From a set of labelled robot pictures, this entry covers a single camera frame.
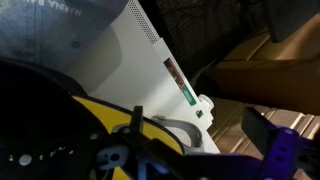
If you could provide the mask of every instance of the black mesh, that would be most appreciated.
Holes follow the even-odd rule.
[[[156,3],[170,34],[165,40],[189,79],[202,67],[222,59],[263,19],[260,1],[244,7],[237,0]]]

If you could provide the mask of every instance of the screw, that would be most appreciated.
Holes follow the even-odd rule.
[[[99,135],[98,134],[92,134],[91,136],[90,136],[90,139],[91,140],[96,140],[96,139],[98,139],[98,137],[99,137]]]
[[[32,157],[28,154],[21,156],[19,159],[19,163],[21,166],[27,166],[28,164],[31,163],[31,161],[32,161]]]
[[[129,128],[125,128],[124,130],[123,130],[123,133],[125,133],[125,134],[129,134],[131,132],[131,130],[129,129]]]

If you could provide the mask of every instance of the sticker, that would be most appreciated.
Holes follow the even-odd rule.
[[[172,63],[171,59],[170,58],[167,59],[164,62],[164,65],[166,66],[166,68],[168,69],[169,73],[171,74],[171,76],[173,77],[175,82],[177,83],[177,85],[178,85],[179,89],[181,90],[181,92],[183,93],[183,95],[188,100],[189,104],[191,106],[197,104],[197,101],[193,98],[193,96],[191,94],[191,91],[189,90],[187,85],[184,83],[181,75],[179,74],[178,70],[176,69],[176,67]]]

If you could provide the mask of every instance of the gray cap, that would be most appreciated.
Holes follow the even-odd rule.
[[[128,0],[0,0],[0,57],[63,70]]]

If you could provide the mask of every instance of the yellow stripe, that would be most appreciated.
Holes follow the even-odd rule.
[[[84,105],[89,111],[91,111],[104,125],[107,131],[110,133],[112,129],[121,124],[129,124],[131,116],[127,113],[113,109],[111,107],[89,101],[80,97],[73,97],[75,100]],[[150,123],[143,123],[143,134],[149,139],[159,139],[173,150],[182,154],[182,150],[179,143],[176,142],[170,135],[162,131],[158,127],[153,126]],[[120,168],[115,169],[113,179],[128,179],[124,172]]]

